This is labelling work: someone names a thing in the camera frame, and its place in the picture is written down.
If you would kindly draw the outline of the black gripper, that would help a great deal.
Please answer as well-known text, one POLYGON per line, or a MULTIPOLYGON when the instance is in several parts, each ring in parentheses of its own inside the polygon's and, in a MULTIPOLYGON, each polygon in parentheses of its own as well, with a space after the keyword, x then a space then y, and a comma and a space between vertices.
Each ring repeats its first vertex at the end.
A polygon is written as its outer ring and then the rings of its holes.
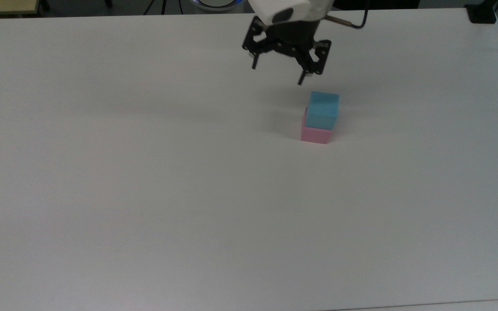
POLYGON ((280 47, 296 49, 296 61, 302 68, 297 84, 302 85, 306 76, 322 75, 328 59, 331 41, 315 41, 314 35, 319 21, 279 23, 266 26, 258 16, 254 16, 242 48, 253 58, 252 69, 256 69, 259 56, 280 47))

